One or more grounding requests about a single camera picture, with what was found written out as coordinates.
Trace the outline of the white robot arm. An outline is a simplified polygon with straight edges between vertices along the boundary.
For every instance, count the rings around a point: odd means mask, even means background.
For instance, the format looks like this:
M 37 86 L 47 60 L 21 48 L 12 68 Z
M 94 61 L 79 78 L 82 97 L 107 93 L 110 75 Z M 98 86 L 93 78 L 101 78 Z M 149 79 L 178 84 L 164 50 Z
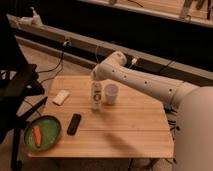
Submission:
M 93 69 L 94 80 L 111 79 L 145 93 L 178 112 L 172 171 L 213 171 L 213 86 L 125 68 L 127 59 L 115 51 Z

